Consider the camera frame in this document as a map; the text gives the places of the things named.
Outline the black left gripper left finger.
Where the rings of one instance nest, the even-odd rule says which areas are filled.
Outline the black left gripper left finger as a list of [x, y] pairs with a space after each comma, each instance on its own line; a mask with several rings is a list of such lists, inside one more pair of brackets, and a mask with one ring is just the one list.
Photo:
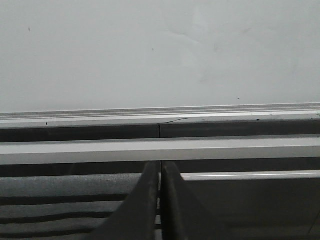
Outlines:
[[86, 240], [154, 240], [158, 204], [159, 172], [147, 163], [124, 203]]

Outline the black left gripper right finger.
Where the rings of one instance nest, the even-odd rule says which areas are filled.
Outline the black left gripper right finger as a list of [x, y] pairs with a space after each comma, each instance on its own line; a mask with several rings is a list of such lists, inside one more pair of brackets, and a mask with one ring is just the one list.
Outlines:
[[317, 240], [317, 160], [161, 163], [165, 239]]

